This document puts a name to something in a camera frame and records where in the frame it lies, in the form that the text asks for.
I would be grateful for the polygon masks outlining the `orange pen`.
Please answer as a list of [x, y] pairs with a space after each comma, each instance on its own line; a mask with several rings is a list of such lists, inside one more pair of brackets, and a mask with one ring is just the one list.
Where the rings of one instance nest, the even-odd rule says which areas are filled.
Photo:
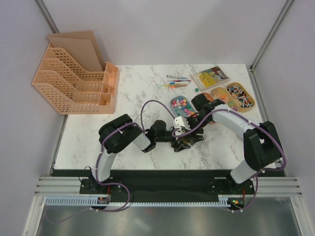
[[165, 84], [162, 87], [166, 87], [166, 88], [180, 88], [180, 87], [187, 87], [187, 84]]

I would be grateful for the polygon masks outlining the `pink patterned pen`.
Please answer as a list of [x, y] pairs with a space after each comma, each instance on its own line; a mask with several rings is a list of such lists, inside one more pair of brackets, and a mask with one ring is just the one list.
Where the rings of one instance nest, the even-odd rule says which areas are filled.
[[183, 80], [183, 79], [180, 79], [180, 80], [172, 80], [170, 81], [170, 84], [178, 84], [178, 83], [190, 83], [191, 80]]

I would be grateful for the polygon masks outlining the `peach tray of popsicle candies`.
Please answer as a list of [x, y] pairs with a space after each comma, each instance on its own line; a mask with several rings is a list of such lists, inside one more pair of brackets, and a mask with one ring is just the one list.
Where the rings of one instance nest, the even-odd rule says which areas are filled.
[[208, 99], [208, 100], [213, 100], [213, 97], [207, 93], [207, 92], [202, 92], [202, 94]]

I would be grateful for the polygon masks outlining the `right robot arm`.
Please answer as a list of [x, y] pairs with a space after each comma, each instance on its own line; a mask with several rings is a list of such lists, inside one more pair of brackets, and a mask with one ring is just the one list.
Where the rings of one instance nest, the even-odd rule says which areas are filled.
[[280, 158], [284, 159], [284, 151], [272, 122], [250, 121], [222, 100], [209, 101], [204, 94], [197, 95], [191, 102], [197, 115], [188, 118], [190, 135], [214, 122], [225, 126], [243, 141], [244, 160], [230, 172], [230, 178], [225, 181], [228, 192], [238, 193], [243, 188], [243, 182], [256, 177]]

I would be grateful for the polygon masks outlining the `peach desk organizer rack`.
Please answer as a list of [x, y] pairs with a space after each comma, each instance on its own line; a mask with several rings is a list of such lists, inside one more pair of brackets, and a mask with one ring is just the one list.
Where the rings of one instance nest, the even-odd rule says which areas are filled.
[[105, 62], [91, 30], [53, 33], [32, 82], [60, 115], [113, 114], [119, 68]]

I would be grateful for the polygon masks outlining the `tan tray of lollipops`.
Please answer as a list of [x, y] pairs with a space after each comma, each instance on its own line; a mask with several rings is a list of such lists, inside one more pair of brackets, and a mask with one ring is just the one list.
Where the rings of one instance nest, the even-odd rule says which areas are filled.
[[237, 82], [228, 84], [226, 86], [227, 92], [232, 96], [233, 100], [239, 106], [239, 112], [248, 112], [254, 105], [254, 98], [247, 92], [247, 90]]

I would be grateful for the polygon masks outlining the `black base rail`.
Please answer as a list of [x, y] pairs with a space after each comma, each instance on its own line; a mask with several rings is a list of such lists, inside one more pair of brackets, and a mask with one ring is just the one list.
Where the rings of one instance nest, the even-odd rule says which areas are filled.
[[109, 194], [115, 200], [216, 200], [220, 195], [249, 196], [256, 182], [235, 184], [229, 170], [111, 170], [97, 183], [89, 170], [55, 170], [53, 177], [77, 177], [81, 194]]

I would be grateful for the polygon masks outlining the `blue tray of solid candies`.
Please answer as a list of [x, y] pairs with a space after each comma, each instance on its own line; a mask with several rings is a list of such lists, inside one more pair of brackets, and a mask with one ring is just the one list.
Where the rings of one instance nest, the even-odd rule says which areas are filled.
[[173, 114], [178, 117], [188, 118], [195, 116], [197, 111], [184, 96], [176, 96], [170, 100], [170, 107]]

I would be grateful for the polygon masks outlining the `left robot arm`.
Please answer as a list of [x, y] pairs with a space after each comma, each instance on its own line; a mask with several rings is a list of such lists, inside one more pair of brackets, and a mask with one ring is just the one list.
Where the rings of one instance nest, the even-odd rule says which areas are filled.
[[155, 149], [157, 143], [170, 143], [175, 152], [189, 149], [189, 144], [172, 136], [174, 130], [174, 128], [166, 130], [166, 123], [157, 120], [149, 129], [143, 131], [127, 114], [103, 125], [98, 132], [101, 151], [92, 170], [94, 179], [91, 188], [96, 193], [104, 193], [107, 190], [107, 179], [110, 177], [116, 155], [131, 143], [143, 153]]

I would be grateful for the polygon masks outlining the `beige tray of star gummies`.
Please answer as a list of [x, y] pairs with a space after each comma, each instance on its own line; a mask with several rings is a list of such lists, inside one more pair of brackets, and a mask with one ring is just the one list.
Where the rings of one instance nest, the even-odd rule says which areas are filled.
[[230, 93], [225, 88], [216, 87], [211, 90], [210, 94], [214, 99], [220, 99], [221, 101], [223, 101], [226, 105], [228, 105], [234, 111], [239, 110], [238, 104], [235, 102], [235, 100], [232, 98]]

